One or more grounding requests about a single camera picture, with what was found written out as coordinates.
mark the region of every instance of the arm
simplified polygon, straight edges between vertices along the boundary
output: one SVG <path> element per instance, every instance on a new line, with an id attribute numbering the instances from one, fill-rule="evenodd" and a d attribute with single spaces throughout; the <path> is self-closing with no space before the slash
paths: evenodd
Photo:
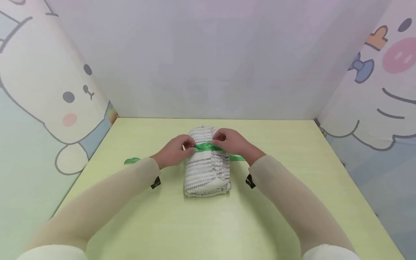
<path id="1" fill-rule="evenodd" d="M 58 211 L 27 250 L 43 245 L 71 245 L 85 251 L 92 236 L 132 197 L 149 188 L 160 169 L 176 165 L 194 153 L 193 145 L 195 141 L 190 136 L 178 136 L 151 158 L 142 159 L 90 187 Z"/>
<path id="2" fill-rule="evenodd" d="M 214 135 L 213 144 L 244 157 L 250 165 L 254 184 L 273 202 L 298 236 L 302 255 L 322 244 L 354 252 L 347 235 L 325 205 L 280 162 L 231 129 L 220 129 Z"/>

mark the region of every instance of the wall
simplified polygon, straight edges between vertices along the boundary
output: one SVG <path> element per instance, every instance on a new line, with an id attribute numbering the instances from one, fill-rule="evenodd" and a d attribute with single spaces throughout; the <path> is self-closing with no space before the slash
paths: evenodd
<path id="1" fill-rule="evenodd" d="M 416 3 L 393 2 L 318 117 L 406 259 L 416 259 Z"/>
<path id="2" fill-rule="evenodd" d="M 0 252 L 54 213 L 116 113 L 43 0 L 0 0 Z"/>
<path id="3" fill-rule="evenodd" d="M 391 2 L 50 1 L 120 116 L 238 119 L 313 119 Z"/>

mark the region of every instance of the tabletop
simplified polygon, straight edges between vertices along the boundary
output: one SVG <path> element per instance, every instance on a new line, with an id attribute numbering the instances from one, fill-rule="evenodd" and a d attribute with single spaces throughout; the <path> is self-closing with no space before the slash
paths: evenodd
<path id="1" fill-rule="evenodd" d="M 323 201 L 362 260 L 404 259 L 313 121 L 118 118 L 60 208 L 93 184 L 205 125 L 239 131 L 282 162 Z M 300 259 L 299 241 L 273 204 L 231 162 L 230 193 L 187 198 L 185 165 L 162 170 L 162 184 L 133 198 L 89 242 L 94 260 Z"/>

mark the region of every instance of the striped towel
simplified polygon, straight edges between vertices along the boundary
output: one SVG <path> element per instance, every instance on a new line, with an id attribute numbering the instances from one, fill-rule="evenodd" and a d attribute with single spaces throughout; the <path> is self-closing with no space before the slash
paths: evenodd
<path id="1" fill-rule="evenodd" d="M 217 130 L 199 126 L 189 131 L 196 144 L 212 141 Z M 223 151 L 194 153 L 186 165 L 184 190 L 188 197 L 210 197 L 231 189 L 230 158 Z"/>

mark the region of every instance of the cartoon eye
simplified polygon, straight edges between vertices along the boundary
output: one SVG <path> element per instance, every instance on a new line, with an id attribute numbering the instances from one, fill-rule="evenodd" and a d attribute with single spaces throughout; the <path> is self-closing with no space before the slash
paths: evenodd
<path id="1" fill-rule="evenodd" d="M 85 71 L 85 73 L 87 73 L 88 75 L 91 75 L 91 74 L 92 74 L 92 70 L 91 70 L 91 68 L 89 67 L 89 65 L 88 65 L 88 64 L 85 64 L 85 65 L 84 65 L 84 71 Z"/>
<path id="2" fill-rule="evenodd" d="M 410 25 L 412 24 L 412 19 L 411 18 L 407 18 L 406 20 L 404 20 L 401 25 L 399 26 L 399 28 L 397 29 L 399 32 L 404 32 L 406 31 Z"/>
<path id="3" fill-rule="evenodd" d="M 72 103 L 72 102 L 74 102 L 74 100 L 75 100 L 75 96 L 74 96 L 74 94 L 72 93 L 72 92 L 69 92 L 69 91 L 67 91 L 67 92 L 65 92 L 63 95 L 62 95 L 62 98 L 65 100 L 65 102 L 67 102 L 67 103 Z"/>

